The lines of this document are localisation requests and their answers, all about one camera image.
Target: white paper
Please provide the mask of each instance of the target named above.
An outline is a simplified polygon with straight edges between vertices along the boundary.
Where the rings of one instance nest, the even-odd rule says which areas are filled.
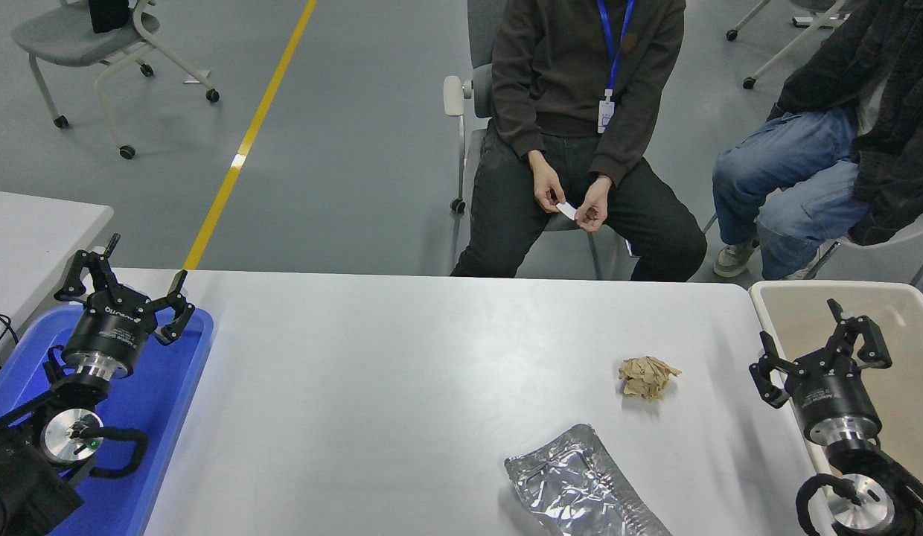
[[[571,220],[577,220],[576,216],[577,216],[578,210],[572,207],[570,203],[567,203],[567,202],[558,203],[558,210],[562,214],[564,214],[564,216],[571,218]]]

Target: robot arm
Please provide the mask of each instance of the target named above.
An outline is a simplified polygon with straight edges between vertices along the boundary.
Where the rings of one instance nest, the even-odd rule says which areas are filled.
[[[829,464],[842,473],[842,478],[816,475],[802,485],[796,499],[799,525],[818,536],[808,501],[828,485],[834,492],[828,496],[832,527],[839,536],[923,536],[923,484],[881,451],[881,421],[860,375],[891,366],[881,330],[868,316],[844,316],[832,299],[828,305],[836,328],[823,348],[786,362],[771,336],[761,332],[764,356],[750,366],[761,399],[777,408],[792,400],[806,440],[825,447]],[[859,336],[863,345],[856,352]],[[774,370],[786,374],[784,386],[772,383]]]
[[[48,391],[0,417],[0,536],[52,532],[83,504],[74,491],[78,482],[130,475],[147,450],[144,432],[108,427],[95,407],[107,399],[112,380],[134,373],[151,333],[161,344],[179,339],[194,306],[183,296],[185,271],[155,301],[119,284],[108,261],[118,240],[114,234],[102,254],[81,250],[71,258],[54,298],[81,303],[81,318],[66,345],[48,351],[43,364]],[[85,269],[94,292],[83,299]],[[156,312],[165,308],[175,316],[158,326]],[[135,445],[124,468],[97,467],[95,452],[105,440]]]

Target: black jacket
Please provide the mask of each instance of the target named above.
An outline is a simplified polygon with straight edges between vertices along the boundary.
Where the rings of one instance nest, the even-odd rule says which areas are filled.
[[[923,213],[923,0],[863,0],[808,63],[785,81],[777,108],[854,104],[877,65],[894,59],[871,132],[852,142],[854,196],[871,205],[852,240],[876,244]]]

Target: blue tray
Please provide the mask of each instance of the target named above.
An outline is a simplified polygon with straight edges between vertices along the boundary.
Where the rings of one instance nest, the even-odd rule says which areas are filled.
[[[0,417],[48,390],[42,369],[47,350],[67,342],[81,311],[78,305],[54,308],[30,326],[0,373]],[[171,315],[169,310],[159,312],[159,323],[165,325]],[[111,395],[98,404],[95,413],[107,427],[145,431],[150,439],[147,453],[131,476],[84,479],[77,486],[84,505],[54,529],[52,536],[139,536],[144,532],[210,352],[213,327],[209,313],[196,309],[180,339],[161,346],[149,338],[134,374],[112,381]],[[131,444],[105,441],[98,449],[98,466],[123,468],[131,451]]]

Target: sneaker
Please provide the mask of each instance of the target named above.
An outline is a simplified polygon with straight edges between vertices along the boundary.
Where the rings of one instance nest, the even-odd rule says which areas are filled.
[[[756,252],[758,244],[754,240],[742,244],[728,245],[720,251],[720,257],[716,258],[716,264],[713,265],[713,273],[721,278],[734,278],[742,272],[747,271],[747,262]]]
[[[799,268],[799,270],[796,270],[795,272],[792,272],[791,274],[786,275],[786,277],[782,278],[782,280],[783,281],[802,281],[803,279],[805,279],[807,275],[809,275],[809,271],[812,270],[812,267],[816,265],[816,262],[819,262],[819,259],[822,258],[822,254],[823,254],[822,248],[819,248],[819,250],[816,251],[815,257],[812,258],[812,261],[809,261],[809,264],[806,264],[805,266],[802,266],[802,268]]]

